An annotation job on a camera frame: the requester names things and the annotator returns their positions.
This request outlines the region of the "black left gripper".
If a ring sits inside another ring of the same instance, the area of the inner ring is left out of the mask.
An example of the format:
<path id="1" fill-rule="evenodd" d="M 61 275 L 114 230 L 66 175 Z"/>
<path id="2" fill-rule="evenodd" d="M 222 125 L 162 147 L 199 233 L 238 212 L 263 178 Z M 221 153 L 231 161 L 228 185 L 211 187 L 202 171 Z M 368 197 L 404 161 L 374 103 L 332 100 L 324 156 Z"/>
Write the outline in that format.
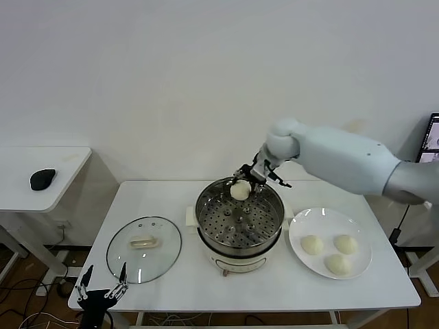
<path id="1" fill-rule="evenodd" d="M 101 328 L 106 311 L 112 307 L 112 299 L 120 300 L 128 290 L 126 263 L 123 264 L 119 276 L 119 283 L 111 290 L 100 289 L 88 291 L 93 265 L 91 265 L 75 287 L 78 293 L 78 304 L 82 309 L 82 318 L 79 328 Z"/>

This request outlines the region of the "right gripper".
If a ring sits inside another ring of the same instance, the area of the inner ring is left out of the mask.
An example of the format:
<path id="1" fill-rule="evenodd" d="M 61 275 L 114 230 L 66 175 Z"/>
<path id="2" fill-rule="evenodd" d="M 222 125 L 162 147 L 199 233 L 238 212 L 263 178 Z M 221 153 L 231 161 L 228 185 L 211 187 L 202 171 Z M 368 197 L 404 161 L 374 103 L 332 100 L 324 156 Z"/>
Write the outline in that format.
<path id="1" fill-rule="evenodd" d="M 243 164 L 234 172 L 231 185 L 236 185 L 238 181 L 249 183 L 250 195 L 261 193 L 265 188 L 267 180 L 276 182 L 280 186 L 291 188 L 292 186 L 283 180 L 275 172 L 275 169 L 292 158 L 293 152 L 289 149 L 261 147 L 251 165 Z"/>

